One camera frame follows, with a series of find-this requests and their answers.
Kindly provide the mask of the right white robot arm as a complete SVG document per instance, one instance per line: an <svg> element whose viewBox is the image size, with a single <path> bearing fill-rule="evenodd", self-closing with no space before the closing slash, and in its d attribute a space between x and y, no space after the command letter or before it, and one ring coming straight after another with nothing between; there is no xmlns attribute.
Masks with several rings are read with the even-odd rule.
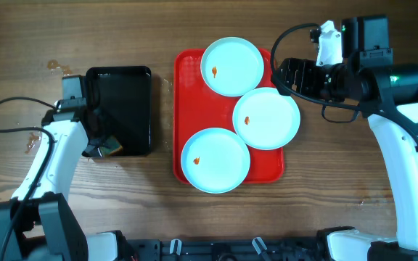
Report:
<svg viewBox="0 0 418 261"><path fill-rule="evenodd" d="M382 152L396 207L392 239L351 226L317 233L317 260L418 260L418 65L393 61L383 14L307 24L316 60L271 66L281 95L364 117Z"/></svg>

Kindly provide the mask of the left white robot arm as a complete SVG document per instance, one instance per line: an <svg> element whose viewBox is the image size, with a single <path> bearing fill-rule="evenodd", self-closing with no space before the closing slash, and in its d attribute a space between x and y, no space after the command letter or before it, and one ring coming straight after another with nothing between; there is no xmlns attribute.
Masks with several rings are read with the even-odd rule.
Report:
<svg viewBox="0 0 418 261"><path fill-rule="evenodd" d="M117 231L86 236L67 203L89 145L99 92L81 76L62 79L62 99L46 112L38 153L12 198L0 202L0 260L125 260L133 250Z"/></svg>

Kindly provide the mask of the green and yellow sponge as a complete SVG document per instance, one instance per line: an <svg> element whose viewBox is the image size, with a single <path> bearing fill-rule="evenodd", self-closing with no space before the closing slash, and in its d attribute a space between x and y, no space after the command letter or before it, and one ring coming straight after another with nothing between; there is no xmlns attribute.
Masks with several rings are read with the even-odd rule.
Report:
<svg viewBox="0 0 418 261"><path fill-rule="evenodd" d="M120 154L123 151L123 146L115 136L106 138L99 146L98 152L101 157L112 157Z"/></svg>

